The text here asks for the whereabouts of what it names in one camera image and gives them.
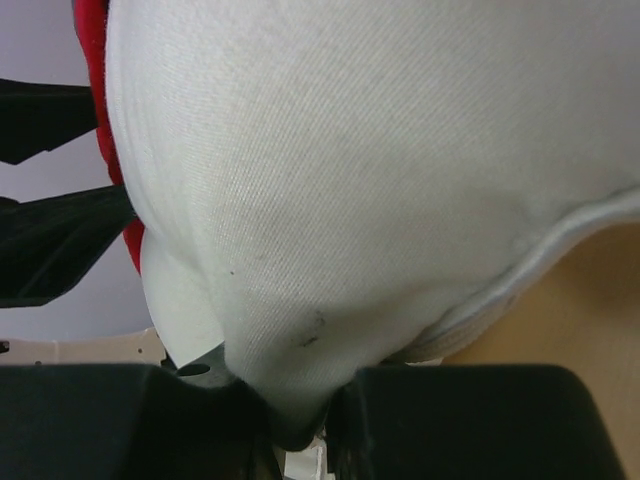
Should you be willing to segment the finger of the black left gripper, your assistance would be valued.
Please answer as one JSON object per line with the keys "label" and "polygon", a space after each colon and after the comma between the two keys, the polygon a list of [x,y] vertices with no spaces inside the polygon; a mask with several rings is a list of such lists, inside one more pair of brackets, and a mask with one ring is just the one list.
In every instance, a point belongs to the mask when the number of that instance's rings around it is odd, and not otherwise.
{"label": "finger of the black left gripper", "polygon": [[1,199],[1,307],[45,305],[72,290],[136,214],[122,186],[24,203]]}
{"label": "finger of the black left gripper", "polygon": [[87,86],[1,81],[1,161],[20,164],[98,126]]}

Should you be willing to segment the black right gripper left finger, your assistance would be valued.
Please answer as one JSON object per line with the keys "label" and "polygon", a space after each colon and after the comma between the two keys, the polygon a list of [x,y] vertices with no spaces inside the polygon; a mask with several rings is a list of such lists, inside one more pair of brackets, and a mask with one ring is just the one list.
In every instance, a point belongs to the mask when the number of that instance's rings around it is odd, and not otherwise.
{"label": "black right gripper left finger", "polygon": [[277,479],[263,408],[217,347],[151,364],[4,366],[4,479]]}

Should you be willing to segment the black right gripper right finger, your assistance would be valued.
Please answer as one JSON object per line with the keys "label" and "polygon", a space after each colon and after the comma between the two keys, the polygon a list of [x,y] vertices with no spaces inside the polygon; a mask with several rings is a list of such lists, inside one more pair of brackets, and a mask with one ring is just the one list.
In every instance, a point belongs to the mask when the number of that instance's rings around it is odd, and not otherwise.
{"label": "black right gripper right finger", "polygon": [[379,366],[335,396],[339,479],[622,479],[594,400],[553,365]]}

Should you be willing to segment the pink pillowcase with dark print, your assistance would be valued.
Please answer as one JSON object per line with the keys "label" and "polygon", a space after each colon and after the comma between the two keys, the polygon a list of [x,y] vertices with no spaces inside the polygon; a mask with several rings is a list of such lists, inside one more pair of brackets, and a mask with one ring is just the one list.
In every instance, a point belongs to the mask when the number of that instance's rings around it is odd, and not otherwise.
{"label": "pink pillowcase with dark print", "polygon": [[89,87],[98,124],[96,128],[98,147],[112,183],[123,185],[124,180],[106,104],[105,55],[108,7],[107,0],[78,0],[73,1],[72,10],[76,35],[87,62]]}

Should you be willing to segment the white pillow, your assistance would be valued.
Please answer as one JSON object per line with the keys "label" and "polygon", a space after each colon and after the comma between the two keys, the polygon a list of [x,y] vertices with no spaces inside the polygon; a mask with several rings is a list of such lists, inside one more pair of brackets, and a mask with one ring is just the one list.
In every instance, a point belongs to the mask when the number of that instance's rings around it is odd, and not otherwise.
{"label": "white pillow", "polygon": [[156,330],[289,450],[639,217],[635,1],[114,1],[105,62]]}

